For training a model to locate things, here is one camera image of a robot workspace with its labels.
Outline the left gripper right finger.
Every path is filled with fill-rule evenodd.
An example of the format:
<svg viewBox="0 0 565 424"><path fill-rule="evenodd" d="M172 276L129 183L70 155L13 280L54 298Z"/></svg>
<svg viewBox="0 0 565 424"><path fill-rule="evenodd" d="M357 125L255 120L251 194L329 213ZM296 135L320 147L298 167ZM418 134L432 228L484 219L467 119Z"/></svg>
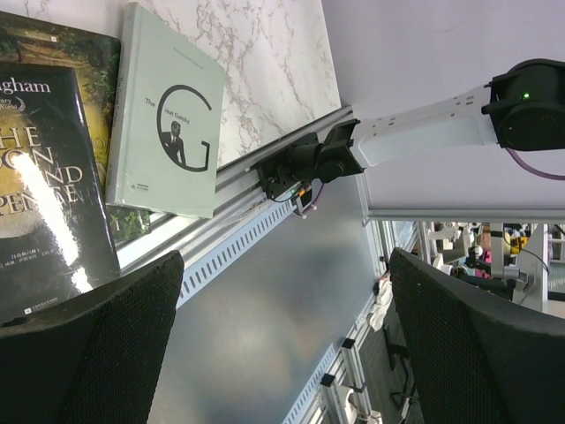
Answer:
<svg viewBox="0 0 565 424"><path fill-rule="evenodd" d="M397 248L395 310L427 423L562 423L564 320Z"/></svg>

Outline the white Great Gatsby book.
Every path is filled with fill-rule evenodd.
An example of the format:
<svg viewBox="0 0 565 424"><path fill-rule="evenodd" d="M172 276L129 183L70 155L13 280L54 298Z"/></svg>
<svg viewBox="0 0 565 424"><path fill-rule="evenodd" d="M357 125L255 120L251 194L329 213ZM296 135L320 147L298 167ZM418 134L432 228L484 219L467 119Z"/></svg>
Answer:
<svg viewBox="0 0 565 424"><path fill-rule="evenodd" d="M209 218L225 71L141 4L124 10L105 200Z"/></svg>

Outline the black Moon and Sixpence book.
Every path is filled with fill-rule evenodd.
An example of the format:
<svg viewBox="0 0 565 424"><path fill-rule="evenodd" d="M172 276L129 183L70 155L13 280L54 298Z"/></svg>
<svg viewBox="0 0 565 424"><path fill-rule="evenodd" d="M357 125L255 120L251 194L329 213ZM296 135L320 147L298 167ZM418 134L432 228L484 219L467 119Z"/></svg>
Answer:
<svg viewBox="0 0 565 424"><path fill-rule="evenodd" d="M1 321L119 275L74 70L3 63Z"/></svg>

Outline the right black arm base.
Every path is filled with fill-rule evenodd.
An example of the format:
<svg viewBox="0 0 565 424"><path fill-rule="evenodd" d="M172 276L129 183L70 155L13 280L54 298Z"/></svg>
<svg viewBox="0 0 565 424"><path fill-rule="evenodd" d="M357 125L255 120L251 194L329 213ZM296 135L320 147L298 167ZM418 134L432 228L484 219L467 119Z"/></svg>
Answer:
<svg viewBox="0 0 565 424"><path fill-rule="evenodd" d="M259 161L254 169L265 195L274 200L298 183L311 182L322 148L318 134L310 132Z"/></svg>

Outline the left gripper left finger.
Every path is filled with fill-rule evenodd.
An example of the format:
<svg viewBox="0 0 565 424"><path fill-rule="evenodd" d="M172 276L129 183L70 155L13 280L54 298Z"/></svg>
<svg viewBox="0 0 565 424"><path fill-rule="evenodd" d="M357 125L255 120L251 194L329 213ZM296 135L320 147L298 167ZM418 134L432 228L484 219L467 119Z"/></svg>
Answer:
<svg viewBox="0 0 565 424"><path fill-rule="evenodd" d="M185 263L171 251L1 327L3 423L145 423Z"/></svg>

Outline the green forest cover book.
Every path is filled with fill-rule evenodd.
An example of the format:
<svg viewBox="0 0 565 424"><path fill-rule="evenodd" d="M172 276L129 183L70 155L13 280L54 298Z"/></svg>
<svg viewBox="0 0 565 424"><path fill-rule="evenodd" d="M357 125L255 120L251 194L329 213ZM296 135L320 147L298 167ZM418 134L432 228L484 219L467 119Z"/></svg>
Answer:
<svg viewBox="0 0 565 424"><path fill-rule="evenodd" d="M75 71L102 193L109 163L120 41L78 28L1 11L1 63L64 66ZM148 234L149 212L107 207L112 236L118 244ZM40 216L1 216L1 239L30 232Z"/></svg>

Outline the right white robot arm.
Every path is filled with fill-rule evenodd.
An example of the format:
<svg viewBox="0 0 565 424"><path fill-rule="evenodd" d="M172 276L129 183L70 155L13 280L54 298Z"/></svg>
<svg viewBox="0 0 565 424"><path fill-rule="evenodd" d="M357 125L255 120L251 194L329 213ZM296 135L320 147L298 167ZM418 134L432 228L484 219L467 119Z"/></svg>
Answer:
<svg viewBox="0 0 565 424"><path fill-rule="evenodd" d="M352 119L335 126L320 149L315 176L324 183L362 173L405 155L445 148L497 145L533 175L522 152L564 148L564 64L530 59L485 85L388 117Z"/></svg>

